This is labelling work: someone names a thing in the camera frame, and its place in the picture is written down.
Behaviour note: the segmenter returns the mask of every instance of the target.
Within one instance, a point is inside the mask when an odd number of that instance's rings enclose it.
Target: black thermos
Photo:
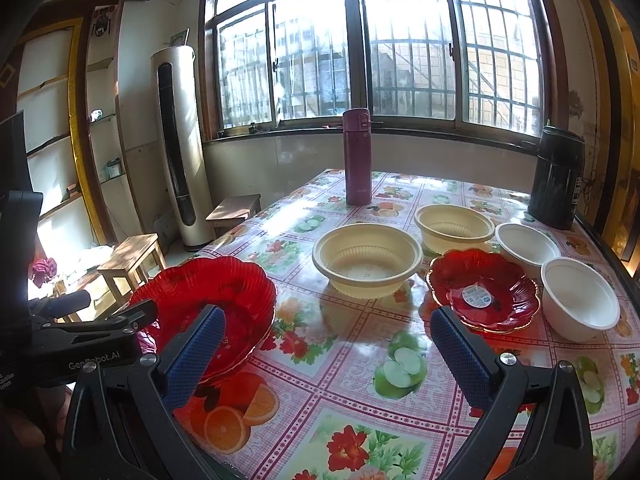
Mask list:
[[[529,214],[556,229],[574,224],[584,171],[584,139],[551,126],[542,129]]]

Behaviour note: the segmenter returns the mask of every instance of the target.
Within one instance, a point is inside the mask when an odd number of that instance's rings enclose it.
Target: dining table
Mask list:
[[[529,196],[430,176],[374,172],[369,205],[346,202],[344,170],[325,170],[198,256],[235,256],[262,266],[277,289],[275,318],[260,349],[235,377],[201,394],[181,423],[196,442],[248,479],[407,480],[436,478],[482,413],[471,408],[430,338],[438,307],[426,281],[436,254],[395,293],[359,300],[335,290],[314,266],[323,234],[358,222],[393,226],[421,240],[416,210],[453,204],[517,222],[550,237],[562,256],[599,272],[620,303],[620,321],[581,344],[559,336],[542,311],[507,335],[485,334],[497,353],[525,365],[574,364],[590,393],[595,480],[604,480],[640,434],[640,320],[618,274],[577,221],[560,231],[527,213]],[[498,251],[491,240],[488,251]],[[399,355],[424,359],[421,380],[397,388],[382,373]],[[589,384],[583,384],[584,377]],[[522,406],[488,478],[508,468],[531,406]]]

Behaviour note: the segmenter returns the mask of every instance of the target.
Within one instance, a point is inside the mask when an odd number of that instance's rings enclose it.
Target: white bowl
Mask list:
[[[613,328],[620,318],[620,304],[609,283],[582,262],[547,260],[542,265],[542,283],[542,312],[569,341],[587,341]]]
[[[546,235],[533,227],[505,223],[495,228],[500,254],[518,264],[532,280],[540,280],[542,264],[560,256],[560,249]]]
[[[422,248],[395,227],[351,224],[324,234],[314,245],[312,259],[341,293],[382,298],[418,270]]]
[[[494,237],[495,226],[486,216],[461,205],[434,204],[418,209],[414,221],[422,242],[431,251],[444,254],[450,249],[464,251],[484,248]]]

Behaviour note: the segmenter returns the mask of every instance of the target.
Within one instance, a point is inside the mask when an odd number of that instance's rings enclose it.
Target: red fluted dish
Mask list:
[[[450,305],[462,323],[478,332],[522,330],[540,310],[538,286],[524,270],[480,249],[436,258],[427,282],[439,305]]]
[[[145,329],[158,352],[207,304],[225,311],[225,338],[200,380],[217,383],[234,373],[269,333],[276,287],[257,264],[232,256],[196,258],[160,272],[133,293],[130,304],[143,300],[158,305],[158,320]]]

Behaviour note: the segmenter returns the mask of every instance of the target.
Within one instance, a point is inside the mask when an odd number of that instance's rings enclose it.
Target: small wooden bench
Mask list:
[[[143,269],[142,262],[150,254],[153,255],[160,270],[166,269],[166,262],[162,256],[156,233],[131,236],[117,246],[111,257],[98,267],[98,272],[103,276],[119,307],[123,307],[127,300],[120,293],[120,289],[113,279],[124,278],[132,291],[140,286],[138,280],[148,283],[149,276]]]
[[[221,237],[229,229],[240,225],[251,218],[260,209],[260,195],[243,195],[225,198],[212,213],[207,221],[213,225],[216,238]]]

